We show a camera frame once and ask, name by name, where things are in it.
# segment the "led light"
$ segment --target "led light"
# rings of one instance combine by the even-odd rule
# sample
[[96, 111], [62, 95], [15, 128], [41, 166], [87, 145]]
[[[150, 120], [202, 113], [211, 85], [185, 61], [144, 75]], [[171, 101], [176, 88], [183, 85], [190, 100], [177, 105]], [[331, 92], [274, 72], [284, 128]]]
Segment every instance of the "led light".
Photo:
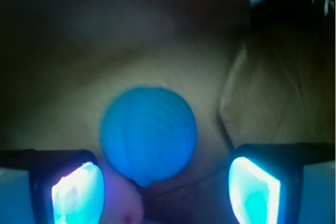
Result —
[[104, 206], [100, 168], [87, 162], [52, 186], [55, 224], [98, 223]]
[[280, 181], [245, 157], [231, 164], [229, 195], [240, 223], [277, 223]]

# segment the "fabric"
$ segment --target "fabric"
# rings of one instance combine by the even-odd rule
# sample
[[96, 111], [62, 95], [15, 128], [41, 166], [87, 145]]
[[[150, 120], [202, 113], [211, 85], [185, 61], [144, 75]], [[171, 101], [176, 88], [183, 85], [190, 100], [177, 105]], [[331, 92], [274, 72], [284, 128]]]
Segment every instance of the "fabric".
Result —
[[220, 113], [244, 143], [335, 143], [334, 24], [277, 25], [244, 39]]

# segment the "blue rubber ball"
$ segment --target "blue rubber ball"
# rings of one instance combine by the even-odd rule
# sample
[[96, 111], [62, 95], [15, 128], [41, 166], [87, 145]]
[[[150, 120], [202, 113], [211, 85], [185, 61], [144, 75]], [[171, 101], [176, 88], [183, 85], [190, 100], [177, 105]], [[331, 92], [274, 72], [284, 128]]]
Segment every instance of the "blue rubber ball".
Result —
[[148, 87], [134, 88], [115, 99], [100, 133], [109, 163], [142, 187], [181, 171], [197, 139], [188, 103], [170, 90]]

